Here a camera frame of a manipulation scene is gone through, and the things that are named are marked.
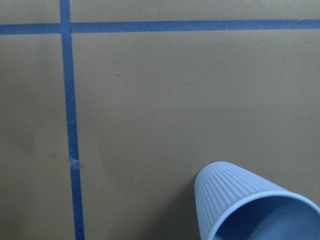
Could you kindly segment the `blue ribbed cup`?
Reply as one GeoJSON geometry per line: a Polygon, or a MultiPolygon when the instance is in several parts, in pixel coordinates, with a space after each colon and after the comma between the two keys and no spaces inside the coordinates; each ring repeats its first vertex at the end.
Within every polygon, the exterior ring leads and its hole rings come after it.
{"type": "Polygon", "coordinates": [[[318,240],[320,208],[244,168],[211,163],[196,176],[202,240],[318,240]]]}

